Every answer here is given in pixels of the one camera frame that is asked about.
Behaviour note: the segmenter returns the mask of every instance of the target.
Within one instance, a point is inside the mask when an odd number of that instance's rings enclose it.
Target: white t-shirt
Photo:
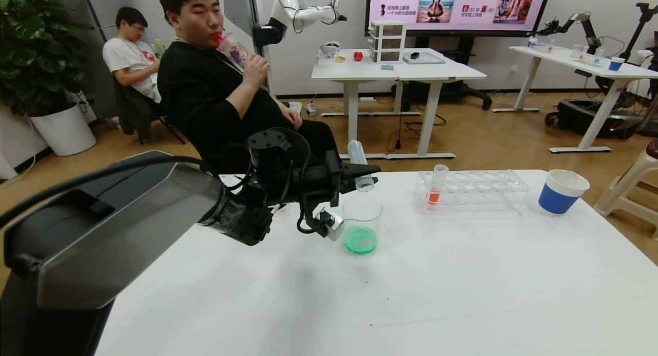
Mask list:
[[[129,73],[148,67],[155,62],[155,55],[151,47],[141,41],[125,41],[119,37],[105,42],[103,46],[103,60],[110,68],[110,72],[128,68]],[[132,84],[132,86],[144,96],[160,103],[162,98],[158,92],[158,73],[153,73],[147,79]]]

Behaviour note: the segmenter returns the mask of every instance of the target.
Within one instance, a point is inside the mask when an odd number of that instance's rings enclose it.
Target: table top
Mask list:
[[[353,56],[357,51],[363,53],[361,61],[355,61]],[[341,49],[340,55],[345,57],[343,63],[334,59],[318,58],[313,67],[311,79],[343,81],[367,80],[397,80],[394,70],[381,69],[382,64],[372,61],[369,49]]]
[[[425,52],[446,61],[445,64],[397,64],[395,72],[402,80],[463,80],[463,79],[486,79],[487,75],[468,67],[468,65],[458,63],[450,58],[446,58],[438,51],[430,48],[422,49],[405,49],[405,52]]]
[[[356,51],[363,53],[362,61],[354,61],[352,56]],[[487,75],[478,72],[474,68],[444,57],[441,53],[430,48],[404,49],[405,52],[426,52],[439,58],[446,63],[443,64],[391,64],[393,70],[382,70],[381,66],[386,64],[374,63],[370,58],[369,49],[341,49],[340,55],[345,57],[343,63],[337,63],[334,59],[319,59],[319,63],[313,67],[311,79],[344,81],[365,80],[462,80],[462,79],[486,79]]]
[[[529,49],[526,46],[510,46],[511,50],[518,51],[520,53],[528,54],[531,56],[536,56],[537,58],[542,58],[550,61],[555,61],[555,63],[560,63],[572,68],[584,70],[585,72],[592,73],[600,77],[607,77],[610,79],[656,79],[658,78],[658,72],[653,70],[648,70],[646,68],[638,67],[636,65],[624,63],[622,64],[619,70],[609,70],[608,64],[604,64],[601,67],[594,67],[589,64],[585,64],[581,61],[575,61],[569,56],[571,49],[566,47],[556,46],[553,52],[545,53],[538,51],[536,49]]]
[[[354,257],[278,211],[244,246],[184,234],[118,297],[97,356],[655,355],[658,268],[583,200],[564,216],[425,216],[416,173],[379,173],[378,247]]]

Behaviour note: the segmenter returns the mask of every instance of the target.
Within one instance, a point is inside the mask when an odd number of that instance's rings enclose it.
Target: potted plant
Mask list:
[[[65,94],[87,92],[78,55],[85,44],[73,33],[93,27],[67,21],[73,9],[61,1],[0,0],[0,100],[28,115],[52,150],[66,156],[96,143],[78,103]]]

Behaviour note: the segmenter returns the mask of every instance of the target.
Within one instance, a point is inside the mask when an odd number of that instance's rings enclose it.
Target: power strip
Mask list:
[[[306,104],[306,112],[310,117],[315,117],[318,115],[317,110],[315,110],[315,104],[314,103],[308,103]]]

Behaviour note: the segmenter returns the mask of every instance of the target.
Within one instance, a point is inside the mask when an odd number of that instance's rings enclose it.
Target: orange liquid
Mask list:
[[[441,197],[441,193],[438,191],[431,191],[430,192],[430,204],[436,204],[439,202],[439,198]]]

